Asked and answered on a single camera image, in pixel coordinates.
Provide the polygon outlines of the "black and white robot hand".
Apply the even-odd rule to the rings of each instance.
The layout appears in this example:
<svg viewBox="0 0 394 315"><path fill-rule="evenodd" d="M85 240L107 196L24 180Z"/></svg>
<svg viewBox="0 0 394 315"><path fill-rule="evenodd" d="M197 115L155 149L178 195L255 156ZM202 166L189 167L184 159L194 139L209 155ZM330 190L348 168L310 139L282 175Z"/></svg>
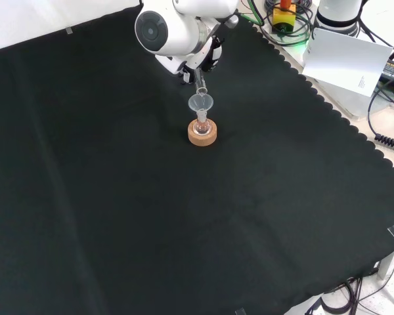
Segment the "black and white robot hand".
<svg viewBox="0 0 394 315"><path fill-rule="evenodd" d="M200 52L187 60L179 72L179 77L183 79L183 85L196 81L195 72L210 73L217 66L222 54L222 43L222 40L213 35Z"/></svg>

